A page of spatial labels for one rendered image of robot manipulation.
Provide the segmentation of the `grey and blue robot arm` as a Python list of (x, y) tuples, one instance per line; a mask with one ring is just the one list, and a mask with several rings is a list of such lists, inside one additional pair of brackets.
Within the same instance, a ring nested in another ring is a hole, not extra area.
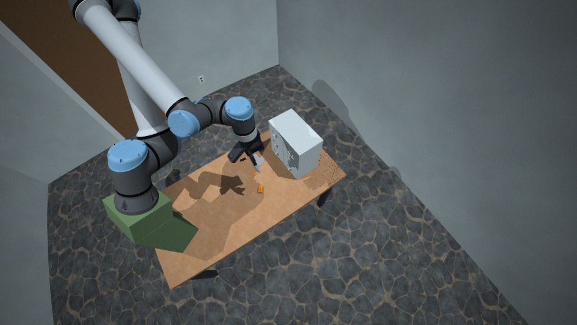
[[(241, 157), (257, 136), (248, 99), (228, 101), (199, 98), (193, 104), (143, 50), (138, 0), (68, 0), (74, 19), (90, 29), (117, 59), (139, 131), (137, 140), (113, 145), (107, 154), (115, 187), (115, 208), (140, 215), (158, 203), (151, 175), (181, 152), (180, 138), (190, 138), (211, 126), (232, 126), (238, 143), (228, 153), (231, 163)], [(160, 109), (168, 118), (163, 123)]]

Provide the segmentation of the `white chest of drawers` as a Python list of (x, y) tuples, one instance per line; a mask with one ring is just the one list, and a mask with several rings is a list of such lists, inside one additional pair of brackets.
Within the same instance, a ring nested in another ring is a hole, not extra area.
[(323, 139), (292, 109), (268, 121), (299, 155), (297, 180), (317, 167)]

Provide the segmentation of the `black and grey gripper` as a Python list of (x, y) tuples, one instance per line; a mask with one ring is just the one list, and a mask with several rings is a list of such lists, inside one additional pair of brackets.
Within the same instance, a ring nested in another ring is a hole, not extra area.
[(263, 148), (264, 145), (263, 145), (263, 142), (260, 138), (259, 130), (257, 130), (257, 136), (255, 137), (255, 139), (253, 139), (252, 141), (249, 141), (249, 142), (244, 142), (244, 143), (250, 143), (250, 146), (245, 150), (245, 153), (247, 154), (247, 156), (250, 157), (250, 160), (251, 160), (255, 170), (258, 173), (260, 173), (260, 170), (258, 167), (264, 162), (264, 158), (263, 157), (259, 158), (257, 154), (253, 155), (253, 153), (255, 153), (259, 150), (260, 151), (264, 150), (264, 148)]

